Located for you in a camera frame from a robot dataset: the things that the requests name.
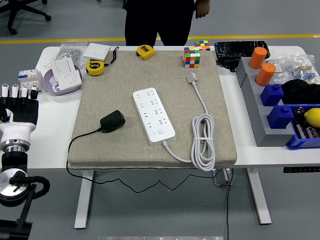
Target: white cable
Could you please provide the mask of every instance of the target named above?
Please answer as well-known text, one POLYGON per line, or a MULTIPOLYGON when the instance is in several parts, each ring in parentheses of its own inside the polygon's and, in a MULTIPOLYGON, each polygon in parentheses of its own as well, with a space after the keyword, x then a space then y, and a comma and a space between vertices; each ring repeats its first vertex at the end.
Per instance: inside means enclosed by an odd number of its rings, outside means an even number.
MULTIPOLYGON (((192 78, 196 79, 196 75, 192 73, 192 78)), ((191 148, 191 160, 185 160, 176 156, 168 147, 167 141, 163 141, 162 144, 168 153, 175 159, 184 162, 184 163, 193 163, 193 165, 203 171, 209 172, 215 167, 216 163, 216 152, 214 146, 214 128, 215 123, 213 117, 208 113, 207 106, 203 101, 198 88, 196 86, 196 81, 191 81, 195 92, 202 103, 205 113, 196 116, 192 120, 192 129, 193 129, 193 144, 191 148), (203 137, 201 137, 201 125, 203 124, 203 137)))

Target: plastic bag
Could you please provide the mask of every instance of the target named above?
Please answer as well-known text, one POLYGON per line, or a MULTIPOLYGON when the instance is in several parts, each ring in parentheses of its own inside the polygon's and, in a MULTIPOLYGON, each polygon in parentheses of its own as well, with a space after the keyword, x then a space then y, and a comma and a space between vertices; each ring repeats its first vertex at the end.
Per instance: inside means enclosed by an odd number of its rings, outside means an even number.
POLYGON ((275 84, 284 84, 290 80, 294 79, 292 74, 292 64, 290 63, 290 58, 288 55, 282 55, 278 58, 267 60, 267 63, 273 64, 276 67, 275 73, 271 79, 271 82, 275 84))
POLYGON ((51 64, 56 60, 72 58, 73 64, 80 68, 83 65, 83 55, 87 50, 87 45, 88 43, 84 41, 62 42, 60 51, 44 66, 51 68, 51 64))
POLYGON ((314 65, 313 55, 282 55, 278 58, 267 61, 276 66, 271 81, 276 84, 284 84, 290 80, 301 79, 308 84, 320 84, 320 77, 314 65))
POLYGON ((313 55, 292 55, 293 78, 301 79, 308 84, 319 83, 319 75, 314 68, 315 57, 313 55))

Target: black power adapter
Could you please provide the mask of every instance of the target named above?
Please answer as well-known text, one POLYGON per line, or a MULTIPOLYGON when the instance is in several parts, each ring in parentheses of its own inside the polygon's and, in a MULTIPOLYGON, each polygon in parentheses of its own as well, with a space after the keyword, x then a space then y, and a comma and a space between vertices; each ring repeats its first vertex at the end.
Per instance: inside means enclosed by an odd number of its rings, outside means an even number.
POLYGON ((101 118, 100 124, 103 133, 111 133, 117 128, 125 124, 126 120, 124 115, 119 111, 115 110, 107 116, 101 118))

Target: power cord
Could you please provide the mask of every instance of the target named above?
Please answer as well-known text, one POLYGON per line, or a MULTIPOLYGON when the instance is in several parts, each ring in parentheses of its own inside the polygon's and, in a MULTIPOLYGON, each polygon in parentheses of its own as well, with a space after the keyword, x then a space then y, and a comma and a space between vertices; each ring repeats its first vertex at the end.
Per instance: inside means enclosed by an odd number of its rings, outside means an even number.
POLYGON ((226 239, 229 240, 229 192, 230 192, 230 186, 231 186, 231 182, 232 179, 234 178, 234 170, 232 169, 232 175, 231 175, 231 179, 230 179, 230 184, 228 187, 228 192, 226 194, 226 239))
MULTIPOLYGON (((98 129, 95 130, 95 131, 92 131, 92 132, 85 133, 85 134, 82 134, 82 135, 79 135, 79 136, 74 137, 74 138, 70 141, 70 143, 69 143, 68 153, 69 153, 69 151, 70 151, 71 144, 72 144, 76 139, 78 139, 78 138, 80 138, 80 137, 84 137, 84 136, 90 135, 90 134, 94 134, 94 133, 100 132, 101 130, 102 130, 102 127, 98 128, 98 129)), ((95 180, 89 179, 89 178, 84 177, 84 176, 75 175, 75 174, 73 174, 73 173, 70 172, 69 167, 68 167, 68 164, 69 164, 69 161, 67 160, 67 161, 66 161, 66 171, 67 171, 71 176, 73 176, 73 177, 80 178, 80 179, 85 179, 85 180, 88 180, 88 181, 93 182, 93 183, 95 183, 95 184, 105 184, 105 183, 113 183, 113 182, 115 182, 115 181, 119 181, 119 182, 121 182, 123 185, 125 185, 126 187, 128 187, 129 189, 131 189, 131 190, 132 190, 134 193, 136 193, 136 194, 140 194, 140 193, 142 193, 142 192, 144 192, 144 191, 146 191, 146 190, 148 190, 148 189, 150 189, 150 188, 152 188, 152 187, 154 187, 154 186, 156 186, 156 185, 158 185, 158 184, 162 184, 163 186, 165 186, 165 187, 166 187, 167 189, 169 189, 170 191, 174 191, 174 190, 176 190, 178 187, 180 187, 190 176, 196 177, 196 178, 202 178, 202 179, 214 179, 214 178, 218 175, 218 173, 222 170, 222 168, 219 169, 219 171, 218 171, 214 176, 213 176, 213 174, 212 174, 212 177, 211 177, 211 176, 197 176, 197 175, 189 174, 181 183, 179 183, 179 184, 178 184, 176 187, 174 187, 174 188, 170 188, 170 187, 168 187, 167 185, 165 185, 161 180, 158 180, 157 183, 155 183, 155 184, 153 184, 153 185, 151 185, 151 186, 148 186, 148 187, 145 188, 144 190, 136 191, 136 190, 134 190, 131 186, 129 186, 128 184, 124 183, 120 178, 116 178, 116 179, 114 179, 114 180, 107 180, 107 181, 99 182, 99 181, 95 181, 95 180)))
POLYGON ((216 163, 216 152, 214 146, 214 128, 215 123, 213 117, 208 113, 207 106, 203 101, 196 81, 198 80, 194 72, 189 73, 187 76, 187 81, 189 84, 192 84, 194 90, 204 108, 205 113, 200 116, 196 116, 192 120, 192 129, 193 129, 193 144, 191 148, 191 160, 185 160, 176 156, 169 148, 167 141, 163 141, 162 144, 168 153, 175 159, 184 162, 184 163, 193 163, 197 169, 209 172, 215 167, 216 163), (201 126, 203 124, 203 136, 201 137, 201 126))

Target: blue container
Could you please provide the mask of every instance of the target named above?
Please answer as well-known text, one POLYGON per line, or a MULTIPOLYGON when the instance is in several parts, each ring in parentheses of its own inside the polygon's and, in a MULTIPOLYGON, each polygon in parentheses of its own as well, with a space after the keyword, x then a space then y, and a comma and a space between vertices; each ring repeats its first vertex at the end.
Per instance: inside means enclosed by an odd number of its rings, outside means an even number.
MULTIPOLYGON (((313 108, 320 108, 320 104, 288 104, 287 106, 290 106, 292 112, 294 112, 298 107, 303 107, 306 112, 313 108)), ((320 138, 298 138, 296 129, 292 122, 291 125, 294 131, 294 136, 286 143, 286 147, 289 150, 320 148, 320 138)))

